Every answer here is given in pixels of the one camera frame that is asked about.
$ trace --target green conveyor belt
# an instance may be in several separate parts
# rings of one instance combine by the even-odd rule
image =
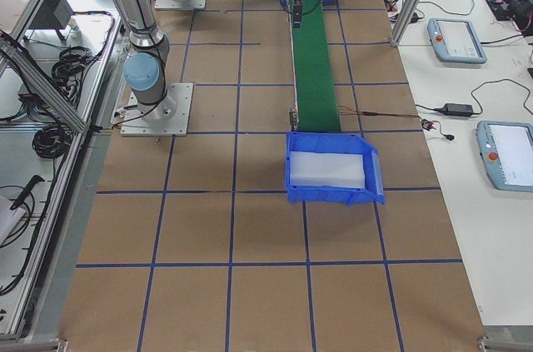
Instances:
[[[303,12],[317,2],[304,0]],[[304,15],[300,28],[292,29],[292,44],[298,131],[341,131],[321,4]]]

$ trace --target white table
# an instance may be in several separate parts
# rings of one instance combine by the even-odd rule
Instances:
[[[452,12],[468,12],[471,0],[433,1]],[[437,7],[421,4],[430,17],[470,20],[483,42],[516,34],[510,22],[495,23],[483,0],[475,0],[471,15],[458,17]],[[531,47],[523,38],[504,42],[504,47],[485,47],[486,64],[449,65],[439,62],[429,43],[427,20],[410,25],[400,44],[401,59],[415,102],[441,107],[446,102],[471,104],[470,91],[486,81],[504,77],[533,90],[527,72]],[[483,115],[462,120],[423,114],[442,123],[443,132],[425,132],[441,183],[456,238],[484,325],[533,325],[533,193],[498,191],[485,173],[475,129],[480,120],[533,122],[523,107],[526,91],[510,82],[486,85],[476,92]],[[533,109],[533,98],[528,101]]]

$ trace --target black handle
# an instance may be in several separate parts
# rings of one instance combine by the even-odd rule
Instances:
[[[17,199],[13,202],[13,205],[11,205],[11,208],[9,208],[11,211],[16,210],[22,203],[26,200],[27,196],[30,195],[30,192],[32,192],[33,187],[40,183],[41,181],[44,181],[42,177],[39,175],[33,175],[30,181],[26,184],[26,186],[22,189],[21,193],[18,195]]]

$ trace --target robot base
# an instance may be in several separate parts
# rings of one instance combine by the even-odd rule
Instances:
[[[192,101],[192,83],[173,83],[168,87],[167,93],[176,103],[176,112],[169,119],[154,120],[152,114],[134,121],[126,122],[120,130],[123,136],[186,136],[189,124],[189,113]],[[137,104],[135,96],[130,96],[129,105]],[[124,120],[139,116],[138,110],[126,112]]]
[[[178,2],[174,0],[156,0],[156,11],[192,11],[194,9],[205,9],[206,0],[188,0]]]

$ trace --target blue joint cap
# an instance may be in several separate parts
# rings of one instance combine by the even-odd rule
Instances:
[[[160,71],[157,59],[145,52],[129,57],[122,68],[127,84],[136,92],[145,92],[154,87]]]

